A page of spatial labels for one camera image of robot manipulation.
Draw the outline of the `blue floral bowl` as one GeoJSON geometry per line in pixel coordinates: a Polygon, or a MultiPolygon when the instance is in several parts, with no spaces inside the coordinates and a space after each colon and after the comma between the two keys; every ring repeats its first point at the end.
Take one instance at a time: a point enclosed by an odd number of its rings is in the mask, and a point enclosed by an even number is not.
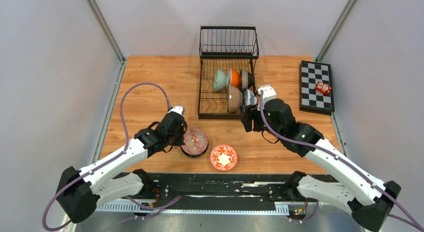
{"type": "Polygon", "coordinates": [[[242,112],[245,112],[246,111],[246,108],[248,106],[256,105],[257,104],[257,98],[256,98],[256,96],[255,96],[255,94],[254,94],[253,91],[245,88],[242,91],[242,96],[243,96],[243,98],[242,98],[242,105],[241,105],[241,111],[242,112]]]}

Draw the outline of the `brown cream glazed bowl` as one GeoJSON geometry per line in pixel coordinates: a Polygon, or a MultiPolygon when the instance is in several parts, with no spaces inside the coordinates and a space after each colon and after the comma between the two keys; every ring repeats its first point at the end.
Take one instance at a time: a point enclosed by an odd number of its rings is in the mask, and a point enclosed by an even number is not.
{"type": "Polygon", "coordinates": [[[228,113],[234,113],[242,105],[242,92],[234,86],[229,85],[227,89],[228,94],[228,113]]]}

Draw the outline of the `red patterned bowl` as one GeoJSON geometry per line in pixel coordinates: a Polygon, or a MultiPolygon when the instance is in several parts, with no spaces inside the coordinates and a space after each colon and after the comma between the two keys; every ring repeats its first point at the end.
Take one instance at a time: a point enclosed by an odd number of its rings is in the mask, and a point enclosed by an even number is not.
{"type": "Polygon", "coordinates": [[[206,134],[197,128],[188,129],[183,138],[181,151],[188,157],[196,158],[202,156],[209,147],[206,134]]]}

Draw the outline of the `black cream patterned bowl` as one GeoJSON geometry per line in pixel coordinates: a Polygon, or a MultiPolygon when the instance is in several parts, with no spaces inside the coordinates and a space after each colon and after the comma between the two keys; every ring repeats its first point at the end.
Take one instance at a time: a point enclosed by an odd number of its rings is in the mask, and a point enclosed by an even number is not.
{"type": "Polygon", "coordinates": [[[244,89],[249,89],[253,86],[254,78],[253,75],[245,70],[240,70],[240,89],[243,91],[244,89]]]}

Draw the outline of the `white orange bowl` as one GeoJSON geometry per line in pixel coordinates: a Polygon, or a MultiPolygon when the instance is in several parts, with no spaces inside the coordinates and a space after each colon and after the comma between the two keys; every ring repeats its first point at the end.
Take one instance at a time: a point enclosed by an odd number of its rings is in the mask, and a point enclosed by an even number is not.
{"type": "Polygon", "coordinates": [[[240,88],[241,76],[235,69],[230,68],[227,72],[227,77],[230,86],[240,88]]]}

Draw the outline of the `black wire dish rack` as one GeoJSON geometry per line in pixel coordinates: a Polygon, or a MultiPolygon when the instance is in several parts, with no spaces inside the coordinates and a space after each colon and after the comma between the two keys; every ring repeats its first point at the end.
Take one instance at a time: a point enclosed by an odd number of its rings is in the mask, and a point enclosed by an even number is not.
{"type": "Polygon", "coordinates": [[[238,120],[243,117],[242,108],[230,107],[229,89],[256,92],[257,29],[255,26],[202,25],[199,36],[198,117],[238,120]]]}

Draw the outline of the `pale green bowl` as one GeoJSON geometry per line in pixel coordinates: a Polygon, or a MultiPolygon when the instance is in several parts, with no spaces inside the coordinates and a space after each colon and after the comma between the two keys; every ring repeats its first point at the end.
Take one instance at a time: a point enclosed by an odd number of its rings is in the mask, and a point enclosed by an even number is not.
{"type": "Polygon", "coordinates": [[[213,91],[218,92],[228,85],[229,79],[227,74],[223,70],[217,68],[213,78],[213,91]]]}

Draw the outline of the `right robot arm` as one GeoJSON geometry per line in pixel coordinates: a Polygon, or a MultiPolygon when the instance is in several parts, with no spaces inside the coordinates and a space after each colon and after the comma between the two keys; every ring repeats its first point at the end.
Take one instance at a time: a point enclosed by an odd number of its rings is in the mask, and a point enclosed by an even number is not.
{"type": "Polygon", "coordinates": [[[316,199],[347,212],[361,227],[380,231],[400,194],[398,183],[384,182],[361,169],[316,128],[296,121],[290,106],[281,99],[263,105],[242,103],[241,107],[246,132],[273,134],[289,151],[321,166],[340,183],[322,182],[296,171],[285,183],[290,200],[316,199]]]}

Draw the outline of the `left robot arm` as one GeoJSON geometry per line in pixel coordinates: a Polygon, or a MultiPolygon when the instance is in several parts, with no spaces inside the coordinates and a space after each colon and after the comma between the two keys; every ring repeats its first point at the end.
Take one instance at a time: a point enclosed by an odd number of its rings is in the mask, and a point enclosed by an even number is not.
{"type": "Polygon", "coordinates": [[[138,195],[142,199],[153,193],[146,172],[138,169],[122,178],[116,176],[129,166],[145,160],[168,146],[181,146],[187,124],[184,107],[174,106],[156,128],[141,129],[122,146],[103,159],[76,170],[73,166],[62,172],[56,201],[74,224],[86,220],[96,208],[124,196],[138,195]]]}

